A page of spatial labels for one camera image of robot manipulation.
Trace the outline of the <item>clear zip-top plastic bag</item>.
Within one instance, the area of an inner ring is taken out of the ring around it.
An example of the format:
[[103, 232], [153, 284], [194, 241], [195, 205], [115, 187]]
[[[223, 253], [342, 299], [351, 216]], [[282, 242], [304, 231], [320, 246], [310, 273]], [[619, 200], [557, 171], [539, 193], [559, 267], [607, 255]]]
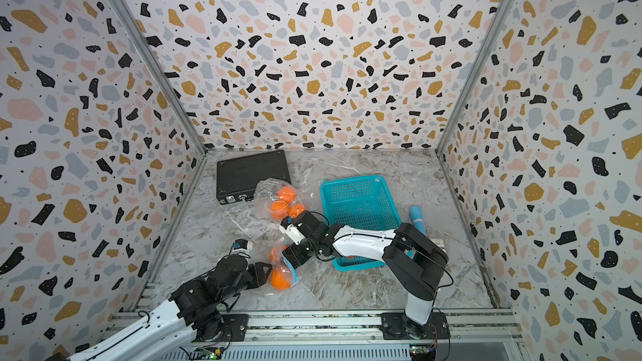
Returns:
[[270, 215], [270, 210], [269, 207], [270, 205], [279, 200], [278, 198], [278, 193], [279, 190], [284, 187], [284, 186], [291, 186], [294, 188], [298, 194], [297, 200], [293, 203], [290, 203], [290, 206], [294, 204], [303, 204], [306, 207], [307, 212], [310, 209], [310, 206], [313, 204], [312, 200], [307, 198], [300, 190], [296, 189], [294, 186], [287, 182], [283, 182], [281, 180], [276, 180], [276, 179], [267, 179], [267, 180], [262, 180], [257, 184], [255, 193], [254, 193], [254, 212], [259, 221], [265, 222], [267, 226], [272, 230], [272, 237], [273, 237], [273, 242], [274, 244], [272, 245], [271, 250], [274, 247], [277, 246], [282, 246], [282, 262], [277, 263], [277, 264], [272, 264], [273, 270], [275, 268], [287, 268], [289, 269], [292, 274], [293, 274], [293, 285], [297, 285], [300, 280], [300, 272], [299, 270], [303, 268], [304, 265], [301, 267], [292, 267], [289, 262], [285, 259], [285, 248], [292, 243], [292, 241], [289, 240], [287, 236], [282, 234], [282, 232], [279, 231], [279, 225], [280, 222], [282, 221], [276, 221], [272, 219]]

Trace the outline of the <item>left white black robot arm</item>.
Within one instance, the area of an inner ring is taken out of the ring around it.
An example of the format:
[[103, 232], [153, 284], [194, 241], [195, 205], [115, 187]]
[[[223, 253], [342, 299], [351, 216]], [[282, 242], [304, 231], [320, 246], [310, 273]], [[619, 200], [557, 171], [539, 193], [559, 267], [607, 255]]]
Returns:
[[246, 290], [265, 285], [273, 266], [250, 264], [243, 253], [228, 254], [203, 274], [184, 282], [152, 311], [140, 311], [139, 321], [103, 342], [71, 356], [51, 360], [153, 360], [196, 339], [224, 339], [220, 307]]

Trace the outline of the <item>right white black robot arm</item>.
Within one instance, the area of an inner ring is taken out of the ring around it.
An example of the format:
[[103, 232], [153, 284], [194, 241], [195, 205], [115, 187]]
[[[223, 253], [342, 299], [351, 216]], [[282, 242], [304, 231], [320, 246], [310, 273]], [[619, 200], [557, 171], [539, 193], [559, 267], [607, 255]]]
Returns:
[[314, 212], [304, 211], [295, 218], [285, 217], [279, 230], [292, 241], [282, 254], [293, 271], [312, 258], [362, 257], [384, 263], [408, 293], [406, 318], [417, 326], [428, 323], [448, 256], [413, 225], [367, 231], [340, 223], [330, 226]]

